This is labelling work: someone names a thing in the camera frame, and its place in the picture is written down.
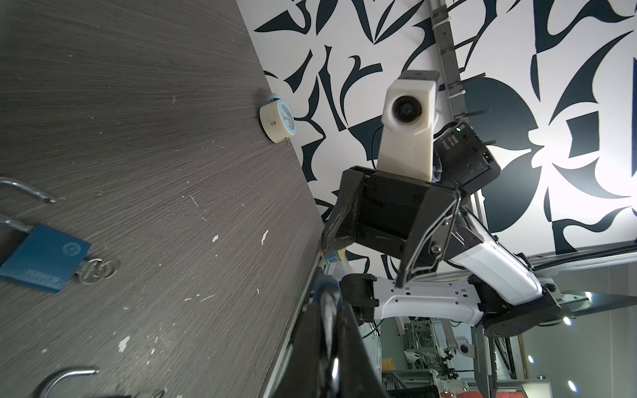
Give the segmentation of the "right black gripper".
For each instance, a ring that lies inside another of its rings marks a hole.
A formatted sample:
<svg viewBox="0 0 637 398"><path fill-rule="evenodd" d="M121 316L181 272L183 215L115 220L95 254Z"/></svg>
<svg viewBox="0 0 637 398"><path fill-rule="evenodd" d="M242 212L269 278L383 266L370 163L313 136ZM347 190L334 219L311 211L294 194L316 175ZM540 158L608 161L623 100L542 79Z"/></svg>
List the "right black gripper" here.
<svg viewBox="0 0 637 398"><path fill-rule="evenodd" d="M338 200L321 235L323 253L358 243L401 256L396 287L436 273L457 214L460 194L367 167L343 172Z"/></svg>

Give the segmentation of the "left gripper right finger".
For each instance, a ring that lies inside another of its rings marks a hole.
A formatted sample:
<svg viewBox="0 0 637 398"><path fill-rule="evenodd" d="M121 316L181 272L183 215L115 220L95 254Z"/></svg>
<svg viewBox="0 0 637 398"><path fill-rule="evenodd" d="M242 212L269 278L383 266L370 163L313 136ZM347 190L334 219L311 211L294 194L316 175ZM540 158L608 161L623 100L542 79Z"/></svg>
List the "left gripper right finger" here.
<svg viewBox="0 0 637 398"><path fill-rule="evenodd" d="M337 397L388 397L369 360L352 306L344 302L336 323Z"/></svg>

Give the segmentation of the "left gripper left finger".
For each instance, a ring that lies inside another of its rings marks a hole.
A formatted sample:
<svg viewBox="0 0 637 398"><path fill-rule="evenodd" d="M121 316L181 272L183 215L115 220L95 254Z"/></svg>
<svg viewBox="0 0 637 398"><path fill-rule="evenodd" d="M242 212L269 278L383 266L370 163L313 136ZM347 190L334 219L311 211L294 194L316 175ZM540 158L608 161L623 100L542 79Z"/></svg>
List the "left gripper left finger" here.
<svg viewBox="0 0 637 398"><path fill-rule="evenodd" d="M331 299L322 298L306 309L293 342L292 353L273 397L330 397L329 365Z"/></svg>

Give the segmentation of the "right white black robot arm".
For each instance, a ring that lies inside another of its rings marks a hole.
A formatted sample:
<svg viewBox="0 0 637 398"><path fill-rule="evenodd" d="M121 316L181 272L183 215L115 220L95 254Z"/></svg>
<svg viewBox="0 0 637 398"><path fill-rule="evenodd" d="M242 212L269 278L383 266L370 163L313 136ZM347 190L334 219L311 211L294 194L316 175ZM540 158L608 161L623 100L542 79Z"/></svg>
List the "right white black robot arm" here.
<svg viewBox="0 0 637 398"><path fill-rule="evenodd" d="M446 126L434 143L434 182L367 167L341 179L322 235L333 253L352 244L398 258L392 277L346 275L343 300L359 323L397 317L446 318L509 338L565 317L635 305L633 296L560 290L539 263L502 246L467 207L466 196L499 177L499 164L466 123Z"/></svg>

